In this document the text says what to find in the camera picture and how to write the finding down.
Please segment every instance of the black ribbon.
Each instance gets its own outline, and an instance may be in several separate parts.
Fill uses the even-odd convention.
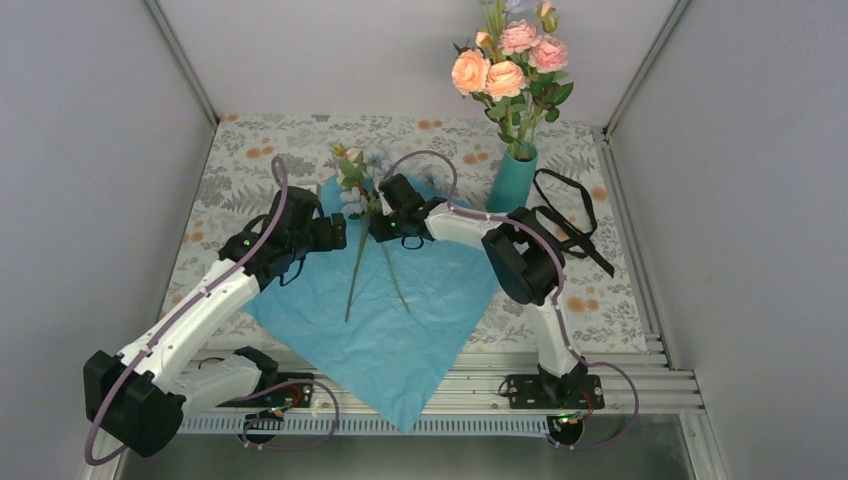
[[[556,211],[553,205],[551,205],[551,201],[548,200],[548,197],[542,191],[542,187],[539,186],[539,182],[536,180],[536,177],[539,176],[540,173],[544,173],[546,175],[550,175],[562,183],[577,188],[580,190],[580,196],[583,197],[583,208],[586,209],[586,213],[589,215],[589,223],[591,225],[591,230],[588,232],[583,232],[579,228],[577,228],[573,223],[569,222],[565,217],[562,216],[561,213]],[[533,174],[533,185],[536,187],[536,191],[539,192],[539,195],[542,197],[542,200],[545,201],[547,206],[542,205],[540,207],[533,207],[534,213],[541,213],[548,220],[554,222],[559,226],[565,233],[568,235],[568,239],[560,242],[559,247],[560,250],[564,253],[567,253],[571,256],[577,258],[586,258],[590,257],[594,260],[601,268],[604,269],[605,272],[609,274],[609,276],[613,276],[615,274],[615,267],[612,266],[611,263],[607,261],[595,248],[595,244],[592,243],[592,234],[595,233],[595,230],[598,229],[598,220],[595,218],[595,207],[592,204],[592,196],[589,195],[589,192],[586,190],[586,187],[581,185],[579,182],[576,182],[566,176],[560,175],[553,170],[547,168],[540,168],[536,170],[536,173]]]

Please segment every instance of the floral print surface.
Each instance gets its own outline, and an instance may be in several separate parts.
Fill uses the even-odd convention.
[[[482,209],[504,152],[504,144],[494,127],[493,123],[480,119],[223,117],[183,236],[163,311],[170,310],[197,284],[217,259],[217,250],[231,235],[240,231],[248,220],[268,210],[277,189],[270,171],[275,154],[285,160],[289,184],[298,185],[323,183],[335,173],[337,166],[331,160],[331,149],[336,143],[379,146],[392,158],[418,149],[437,150],[453,159],[457,167],[457,197]],[[540,152],[539,168],[547,167],[573,178],[591,192],[599,224],[592,239],[616,269],[615,276],[610,278],[591,259],[566,256],[568,284],[562,302],[573,324],[575,341],[585,352],[645,352],[640,313],[591,129],[583,123],[545,125],[538,132],[536,143]],[[422,155],[404,162],[399,171],[445,191],[450,185],[450,170],[440,162],[436,157]],[[540,184],[554,207],[572,223],[588,229],[579,191],[547,176],[540,177]],[[538,194],[532,191],[528,205],[540,203]],[[553,230],[564,239],[564,232]],[[205,348],[236,349],[246,345],[264,350],[286,348],[243,312],[228,319]],[[524,307],[499,289],[463,352],[534,351],[536,340]]]

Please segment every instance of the blue tissue paper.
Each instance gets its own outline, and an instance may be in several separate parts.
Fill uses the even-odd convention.
[[[410,183],[425,199],[440,195],[412,178]],[[321,203],[328,214],[341,210],[340,193],[335,177],[321,187]],[[445,241],[406,250],[400,240],[385,242],[411,309],[407,313],[381,245],[369,236],[350,321],[345,323],[363,226],[348,220],[346,249],[309,254],[297,279],[285,287],[272,283],[244,310],[271,335],[408,432],[482,317],[497,279],[486,254],[473,247]],[[417,245],[417,239],[407,242]]]

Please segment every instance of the gray floor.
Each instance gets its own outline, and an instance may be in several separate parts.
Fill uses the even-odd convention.
[[[581,443],[603,440],[625,421],[595,417]],[[150,458],[131,455],[124,480],[265,479],[689,479],[676,416],[645,415],[620,442],[591,452],[555,451],[533,438],[337,437],[306,453],[244,449],[229,435],[179,435]],[[275,442],[310,441],[278,438]]]

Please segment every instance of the vase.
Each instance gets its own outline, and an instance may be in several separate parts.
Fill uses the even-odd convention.
[[[536,163],[539,160],[539,151],[532,148],[533,158],[530,160],[516,160],[509,152],[504,152],[504,158],[495,176],[492,192],[486,209],[492,213],[510,213],[518,207],[527,203],[530,194],[530,185],[533,183],[533,174],[536,172]]]

